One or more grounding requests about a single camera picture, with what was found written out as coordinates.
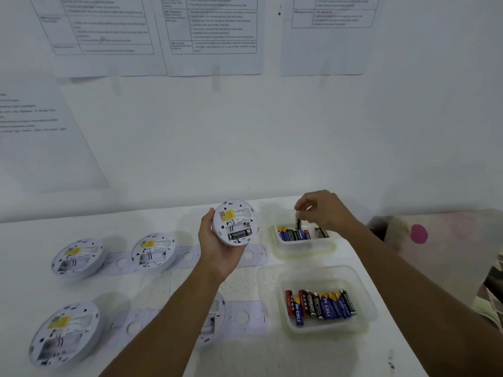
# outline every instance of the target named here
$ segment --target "magenta circle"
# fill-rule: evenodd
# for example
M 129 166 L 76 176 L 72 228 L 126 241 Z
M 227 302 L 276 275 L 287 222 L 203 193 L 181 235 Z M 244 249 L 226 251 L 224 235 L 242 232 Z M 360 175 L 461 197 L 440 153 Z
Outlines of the magenta circle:
M 422 245 L 428 240 L 428 232 L 423 225 L 412 225 L 411 240 L 418 245 Z

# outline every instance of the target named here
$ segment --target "paper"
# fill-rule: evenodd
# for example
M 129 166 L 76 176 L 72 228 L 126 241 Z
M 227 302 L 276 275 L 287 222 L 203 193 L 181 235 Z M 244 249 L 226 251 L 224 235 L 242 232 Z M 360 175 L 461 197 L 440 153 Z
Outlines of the paper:
M 108 187 L 57 83 L 44 73 L 0 72 L 0 164 L 28 192 Z
M 281 75 L 363 74 L 383 0 L 285 0 Z
M 166 75 L 150 0 L 31 0 L 57 77 Z
M 262 74 L 265 0 L 152 0 L 170 76 Z

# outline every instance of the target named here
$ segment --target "hand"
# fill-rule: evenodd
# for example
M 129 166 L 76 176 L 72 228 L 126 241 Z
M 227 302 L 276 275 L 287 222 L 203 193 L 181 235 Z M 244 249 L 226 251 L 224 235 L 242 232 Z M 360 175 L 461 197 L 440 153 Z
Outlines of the hand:
M 224 245 L 211 230 L 211 223 L 215 209 L 211 208 L 201 219 L 199 228 L 199 244 L 201 245 L 201 258 L 199 263 L 209 266 L 216 272 L 219 282 L 222 283 L 234 271 L 241 259 L 246 245 Z
M 346 208 L 335 193 L 328 190 L 306 193 L 295 204 L 296 217 L 314 222 L 320 228 L 345 236 L 360 222 Z

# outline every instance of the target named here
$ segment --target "white wall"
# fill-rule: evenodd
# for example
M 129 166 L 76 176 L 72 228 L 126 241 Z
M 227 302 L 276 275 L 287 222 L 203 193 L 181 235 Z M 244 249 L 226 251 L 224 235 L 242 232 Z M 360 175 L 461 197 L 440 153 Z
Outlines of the white wall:
M 386 0 L 365 75 L 283 78 L 282 2 L 263 75 L 60 79 L 110 189 L 26 195 L 0 170 L 0 221 L 323 188 L 364 221 L 503 209 L 503 0 Z M 47 68 L 33 18 L 0 0 L 1 69 Z

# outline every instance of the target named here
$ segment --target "table surface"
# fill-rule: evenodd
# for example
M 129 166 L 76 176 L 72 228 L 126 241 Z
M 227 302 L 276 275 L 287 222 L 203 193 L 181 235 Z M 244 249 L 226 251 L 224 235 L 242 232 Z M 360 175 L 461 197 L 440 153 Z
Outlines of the table surface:
M 291 209 L 298 197 L 249 201 L 260 213 L 271 208 Z M 108 251 L 130 250 L 143 236 L 175 231 L 179 245 L 197 244 L 201 216 L 209 206 L 138 210 L 0 225 L 0 333 L 2 375 L 52 375 L 34 366 L 28 347 L 40 325 L 67 304 L 94 300 L 110 320 L 118 311 L 163 306 L 189 275 L 190 269 L 173 269 L 157 275 L 139 273 L 91 276 L 64 283 L 52 274 L 50 263 L 60 249 L 81 238 L 102 238 Z M 379 292 L 349 243 L 335 237 L 336 251 L 297 261 L 276 259 L 261 216 L 262 242 L 268 251 L 266 266 L 236 269 L 220 287 L 228 300 L 262 300 L 267 308 L 265 336 L 220 339 L 192 354 L 185 376 L 190 375 L 341 375 L 426 376 L 402 336 Z M 294 339 L 281 327 L 275 295 L 275 275 L 285 267 L 348 264 L 359 274 L 378 317 L 361 334 L 319 339 Z M 119 352 L 106 346 L 103 335 L 98 346 L 78 365 L 62 375 L 98 375 Z

